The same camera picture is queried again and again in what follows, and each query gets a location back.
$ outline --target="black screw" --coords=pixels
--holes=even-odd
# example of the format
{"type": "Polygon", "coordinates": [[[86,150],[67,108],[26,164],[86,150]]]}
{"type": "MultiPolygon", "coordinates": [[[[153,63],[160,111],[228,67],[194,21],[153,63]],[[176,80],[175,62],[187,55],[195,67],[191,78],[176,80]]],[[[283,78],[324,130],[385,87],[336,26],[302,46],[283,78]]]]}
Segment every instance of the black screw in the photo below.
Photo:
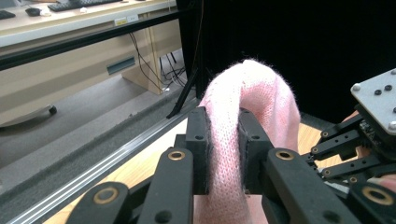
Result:
{"type": "Polygon", "coordinates": [[[392,90],[392,85],[385,86],[385,91],[391,91],[391,90],[392,90]]]}

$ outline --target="black backdrop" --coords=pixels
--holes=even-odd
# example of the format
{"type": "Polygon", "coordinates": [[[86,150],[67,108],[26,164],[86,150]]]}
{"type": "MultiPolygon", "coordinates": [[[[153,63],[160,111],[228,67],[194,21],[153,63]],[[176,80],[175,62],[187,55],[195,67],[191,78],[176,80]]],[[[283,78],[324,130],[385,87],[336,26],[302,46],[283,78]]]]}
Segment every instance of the black backdrop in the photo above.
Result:
{"type": "Polygon", "coordinates": [[[396,1],[204,0],[209,78],[255,58],[291,85],[301,111],[339,122],[350,87],[396,67],[396,1]]]}

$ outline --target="pink fabric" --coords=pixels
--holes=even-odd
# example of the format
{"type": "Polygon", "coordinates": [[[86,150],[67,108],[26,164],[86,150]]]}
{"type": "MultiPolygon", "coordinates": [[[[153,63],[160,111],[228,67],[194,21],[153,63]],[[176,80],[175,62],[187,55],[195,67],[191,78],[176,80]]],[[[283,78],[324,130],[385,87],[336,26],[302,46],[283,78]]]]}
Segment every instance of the pink fabric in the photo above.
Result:
{"type": "Polygon", "coordinates": [[[245,60],[210,83],[200,106],[211,120],[214,148],[210,192],[195,196],[194,223],[265,223],[261,196],[241,189],[239,107],[254,113],[275,147],[297,150],[300,114],[289,86],[271,68],[245,60]]]}

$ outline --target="desk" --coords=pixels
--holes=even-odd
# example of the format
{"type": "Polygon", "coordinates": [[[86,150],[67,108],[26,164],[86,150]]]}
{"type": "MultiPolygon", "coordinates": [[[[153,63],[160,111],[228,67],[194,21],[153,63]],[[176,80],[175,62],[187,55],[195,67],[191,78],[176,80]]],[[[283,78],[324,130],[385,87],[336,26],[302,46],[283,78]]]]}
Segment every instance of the desk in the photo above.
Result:
{"type": "MultiPolygon", "coordinates": [[[[172,146],[174,144],[175,136],[177,133],[186,132],[186,127],[187,121],[184,120],[170,132],[166,133],[157,141],[148,146],[146,149],[134,156],[132,159],[125,162],[119,169],[101,180],[100,183],[117,181],[124,183],[128,186],[128,188],[131,188],[142,180],[146,179],[147,177],[153,175],[155,172],[156,164],[161,154],[167,149],[168,146],[172,146]]],[[[319,130],[304,124],[300,124],[300,131],[298,135],[298,148],[300,154],[305,154],[306,152],[310,151],[311,147],[318,142],[319,138],[319,130]]],[[[337,160],[338,159],[334,157],[328,159],[326,162],[327,164],[335,164],[337,160]]],[[[78,201],[81,199],[81,197],[82,196],[75,199],[73,202],[71,202],[69,205],[67,205],[45,223],[65,223],[69,214],[76,206],[78,201]]]]}
{"type": "MultiPolygon", "coordinates": [[[[50,17],[28,17],[24,12],[27,7],[8,8],[8,11],[16,14],[16,18],[0,21],[0,57],[103,31],[115,26],[115,19],[131,15],[140,19],[149,18],[175,5],[175,1],[134,0],[89,7],[88,13],[80,13],[79,9],[52,12],[50,17]]],[[[44,8],[47,4],[36,4],[35,7],[44,8]]],[[[0,126],[118,74],[149,91],[161,94],[158,59],[165,53],[181,48],[179,34],[178,21],[135,32],[139,52],[147,62],[142,65],[142,69],[137,62],[138,55],[131,37],[123,35],[0,71],[0,126]],[[109,65],[130,57],[134,57],[133,66],[116,74],[108,73],[109,65]]]]}

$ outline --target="keyboard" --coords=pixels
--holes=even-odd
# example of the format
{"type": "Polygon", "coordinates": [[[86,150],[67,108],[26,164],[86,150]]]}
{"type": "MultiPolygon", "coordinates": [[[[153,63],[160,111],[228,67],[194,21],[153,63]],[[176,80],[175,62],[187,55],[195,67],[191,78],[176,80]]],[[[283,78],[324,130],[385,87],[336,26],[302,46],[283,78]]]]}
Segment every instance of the keyboard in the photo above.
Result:
{"type": "Polygon", "coordinates": [[[5,11],[5,10],[0,10],[0,20],[13,18],[13,17],[15,17],[14,13],[11,13],[11,12],[5,11]]]}
{"type": "Polygon", "coordinates": [[[93,7],[108,3],[120,2],[122,0],[80,0],[77,2],[67,2],[48,5],[49,9],[54,12],[66,11],[70,9],[93,7]]]}

